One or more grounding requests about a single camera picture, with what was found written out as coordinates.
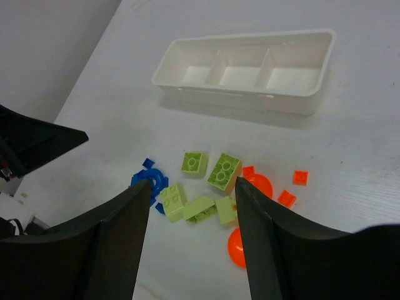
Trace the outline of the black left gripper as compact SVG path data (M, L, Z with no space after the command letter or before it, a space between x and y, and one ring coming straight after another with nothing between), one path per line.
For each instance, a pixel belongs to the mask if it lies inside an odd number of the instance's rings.
M84 131L1 106L1 178L22 178L88 140Z

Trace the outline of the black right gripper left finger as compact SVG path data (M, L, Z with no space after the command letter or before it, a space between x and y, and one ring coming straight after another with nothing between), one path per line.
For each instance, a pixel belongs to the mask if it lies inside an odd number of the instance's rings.
M41 234L1 240L1 299L132 299L151 184Z

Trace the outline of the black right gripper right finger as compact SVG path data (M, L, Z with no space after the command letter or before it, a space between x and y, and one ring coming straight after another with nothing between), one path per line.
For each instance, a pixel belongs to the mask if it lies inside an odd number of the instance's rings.
M349 233L306 219L236 180L253 299L398 299L399 226Z

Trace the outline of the green sloped lego piece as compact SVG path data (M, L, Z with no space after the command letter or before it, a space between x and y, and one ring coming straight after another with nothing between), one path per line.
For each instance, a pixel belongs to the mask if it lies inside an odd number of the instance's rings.
M233 226L237 224L238 212L235 199L230 196L225 196L216 200L215 204L221 225Z

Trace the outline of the green studded lego brick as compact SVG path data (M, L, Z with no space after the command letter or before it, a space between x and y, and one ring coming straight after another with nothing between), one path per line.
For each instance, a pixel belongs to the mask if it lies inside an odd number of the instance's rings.
M175 223L183 218L183 209L187 197L181 184L173 184L164 188L161 193L164 213L168 220Z

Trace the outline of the blue curved lego piece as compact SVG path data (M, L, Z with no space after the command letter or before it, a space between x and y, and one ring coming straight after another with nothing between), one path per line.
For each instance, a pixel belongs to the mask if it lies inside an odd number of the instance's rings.
M139 181L146 179L151 183L151 200L150 206L156 205L156 210L165 215L164 207L161 201L156 202L156 198L160 195L161 191L169 186L169 178L166 177L162 171L154 167L155 162L146 158L142 164L143 168L139 172L133 174L130 186L135 185Z

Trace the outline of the green curved lego brick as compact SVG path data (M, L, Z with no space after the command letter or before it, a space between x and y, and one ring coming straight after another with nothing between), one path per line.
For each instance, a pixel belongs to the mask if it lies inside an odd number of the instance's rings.
M217 213L216 203L210 197L200 196L187 202L182 213L185 221L197 224Z

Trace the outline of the large green rectangular lego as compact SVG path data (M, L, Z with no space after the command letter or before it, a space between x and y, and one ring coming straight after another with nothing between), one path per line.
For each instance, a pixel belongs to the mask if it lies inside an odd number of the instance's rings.
M211 171L207 181L214 188L231 194L236 178L241 174L242 161L232 155L222 153Z

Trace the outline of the small green square lego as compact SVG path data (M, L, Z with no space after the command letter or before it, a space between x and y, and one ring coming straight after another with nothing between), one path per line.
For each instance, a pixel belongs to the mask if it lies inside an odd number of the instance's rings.
M192 177L203 178L206 175L208 156L205 152L186 152L181 171Z

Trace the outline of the orange funnel lego near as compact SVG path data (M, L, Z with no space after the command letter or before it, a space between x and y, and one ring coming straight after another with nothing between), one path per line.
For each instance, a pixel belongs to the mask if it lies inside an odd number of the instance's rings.
M239 268L246 268L246 260L244 257L244 248L241 239L240 229L237 227L230 234L227 241L227 252L232 262Z

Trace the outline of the orange funnel lego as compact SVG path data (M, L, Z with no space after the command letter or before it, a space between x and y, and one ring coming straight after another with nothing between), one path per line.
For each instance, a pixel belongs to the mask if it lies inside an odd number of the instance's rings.
M244 257L244 248L241 239L240 229L237 227L230 234L227 241L227 252L232 262L239 268L246 268L246 260Z
M243 177L268 198L273 198L273 185L270 180L256 172L254 166L245 166L242 169Z

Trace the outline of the small orange curved lego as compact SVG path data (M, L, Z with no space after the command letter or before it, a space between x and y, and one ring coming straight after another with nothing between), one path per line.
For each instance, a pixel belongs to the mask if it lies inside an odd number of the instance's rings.
M287 207L291 208L293 204L296 202L297 197L291 194L289 191L284 190L281 195L278 197L278 203Z

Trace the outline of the orange funnel lego far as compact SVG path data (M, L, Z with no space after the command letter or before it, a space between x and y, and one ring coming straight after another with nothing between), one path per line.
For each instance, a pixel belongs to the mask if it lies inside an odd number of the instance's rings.
M273 198L273 185L270 180L256 172L254 166L245 166L242 169L243 177L268 198Z

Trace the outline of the small orange lego tile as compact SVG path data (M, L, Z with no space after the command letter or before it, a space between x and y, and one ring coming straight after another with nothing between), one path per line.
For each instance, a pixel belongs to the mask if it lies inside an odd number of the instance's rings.
M309 180L309 173L305 170L295 170L292 177L292 183L295 185L306 186Z

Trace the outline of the white three-compartment tray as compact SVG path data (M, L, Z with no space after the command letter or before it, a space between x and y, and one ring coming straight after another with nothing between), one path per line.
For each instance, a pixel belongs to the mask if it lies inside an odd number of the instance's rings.
M152 77L180 101L308 116L322 99L332 29L173 41Z

